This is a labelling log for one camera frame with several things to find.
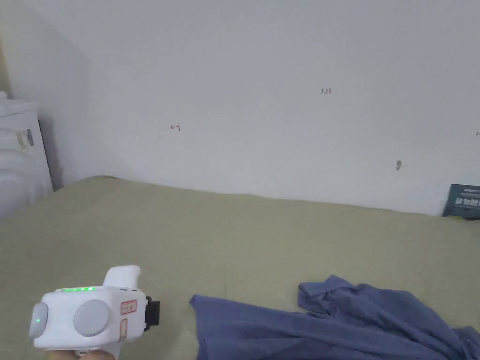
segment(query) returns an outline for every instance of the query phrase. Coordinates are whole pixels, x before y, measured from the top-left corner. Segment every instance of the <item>gray button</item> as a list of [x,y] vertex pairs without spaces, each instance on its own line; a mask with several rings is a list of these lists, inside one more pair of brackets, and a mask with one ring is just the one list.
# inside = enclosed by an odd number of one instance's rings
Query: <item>gray button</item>
[[100,334],[108,324],[110,308],[102,300],[84,302],[73,316],[73,326],[83,336]]
[[48,306],[39,302],[33,307],[32,320],[30,321],[30,332],[28,336],[35,339],[43,334],[47,326]]

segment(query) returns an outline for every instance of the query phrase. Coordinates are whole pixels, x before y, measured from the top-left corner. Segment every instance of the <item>crumpled fabric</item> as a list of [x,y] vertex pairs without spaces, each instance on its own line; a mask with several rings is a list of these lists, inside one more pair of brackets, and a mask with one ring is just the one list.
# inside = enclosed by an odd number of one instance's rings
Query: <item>crumpled fabric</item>
[[480,359],[473,327],[450,328],[406,291],[330,276],[285,312],[194,295],[198,360]]

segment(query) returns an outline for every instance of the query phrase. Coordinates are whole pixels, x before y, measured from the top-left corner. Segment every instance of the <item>green indicator light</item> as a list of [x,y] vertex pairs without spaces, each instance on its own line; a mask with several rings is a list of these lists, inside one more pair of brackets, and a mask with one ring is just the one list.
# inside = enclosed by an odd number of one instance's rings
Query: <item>green indicator light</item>
[[95,287],[89,287],[89,288],[67,288],[67,289],[62,289],[61,291],[86,291],[86,290],[95,290]]

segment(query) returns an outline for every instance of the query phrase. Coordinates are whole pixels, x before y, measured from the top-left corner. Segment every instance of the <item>black lens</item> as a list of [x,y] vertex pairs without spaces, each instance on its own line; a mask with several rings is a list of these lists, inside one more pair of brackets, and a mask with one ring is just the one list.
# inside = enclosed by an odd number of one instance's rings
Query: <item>black lens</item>
[[145,307],[145,323],[144,331],[150,329],[151,326],[156,326],[160,323],[160,302],[153,301],[151,297],[147,296],[147,306]]

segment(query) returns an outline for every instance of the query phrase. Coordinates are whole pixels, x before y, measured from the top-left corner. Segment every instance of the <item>device handle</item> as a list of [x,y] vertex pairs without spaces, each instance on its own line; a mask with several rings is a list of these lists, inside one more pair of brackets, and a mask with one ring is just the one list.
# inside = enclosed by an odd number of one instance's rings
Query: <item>device handle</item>
[[135,289],[139,275],[140,268],[137,265],[115,266],[108,270],[103,286]]

